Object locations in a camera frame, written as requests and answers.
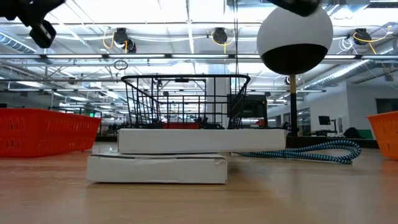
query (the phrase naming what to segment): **wooden table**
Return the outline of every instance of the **wooden table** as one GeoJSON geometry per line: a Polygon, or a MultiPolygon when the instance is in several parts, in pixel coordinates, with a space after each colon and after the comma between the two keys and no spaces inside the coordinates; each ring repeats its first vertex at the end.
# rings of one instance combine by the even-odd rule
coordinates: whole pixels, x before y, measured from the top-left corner
{"type": "Polygon", "coordinates": [[[230,157],[227,185],[93,184],[89,154],[1,159],[0,223],[398,223],[398,161],[376,149],[352,166],[230,157]]]}

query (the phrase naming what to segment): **braided cable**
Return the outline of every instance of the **braided cable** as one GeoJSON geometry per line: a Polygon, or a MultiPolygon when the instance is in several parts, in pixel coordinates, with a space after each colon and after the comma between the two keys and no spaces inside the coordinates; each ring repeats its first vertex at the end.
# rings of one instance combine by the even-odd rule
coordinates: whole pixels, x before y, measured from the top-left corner
{"type": "Polygon", "coordinates": [[[361,148],[355,142],[347,140],[337,140],[301,148],[290,148],[286,150],[268,152],[239,152],[237,154],[246,157],[308,159],[314,161],[331,161],[341,164],[352,164],[352,160],[357,158],[361,154],[361,148]],[[326,149],[345,149],[350,153],[346,156],[328,156],[321,154],[303,153],[326,149]]]}

